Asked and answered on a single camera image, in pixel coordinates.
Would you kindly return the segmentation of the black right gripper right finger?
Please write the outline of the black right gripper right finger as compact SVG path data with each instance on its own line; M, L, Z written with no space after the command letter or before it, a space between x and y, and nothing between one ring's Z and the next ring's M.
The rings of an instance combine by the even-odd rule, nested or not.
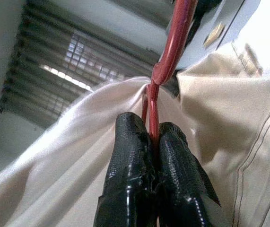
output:
M161 204L165 224L168 227L221 226L217 194L177 125L160 124L159 153L165 175Z

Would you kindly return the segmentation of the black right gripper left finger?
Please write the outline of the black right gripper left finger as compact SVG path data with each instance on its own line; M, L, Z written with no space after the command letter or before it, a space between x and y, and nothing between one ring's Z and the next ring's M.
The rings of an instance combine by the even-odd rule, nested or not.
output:
M154 227L156 172L151 142L142 119L122 113L115 122L115 140L102 195L96 209L98 227Z

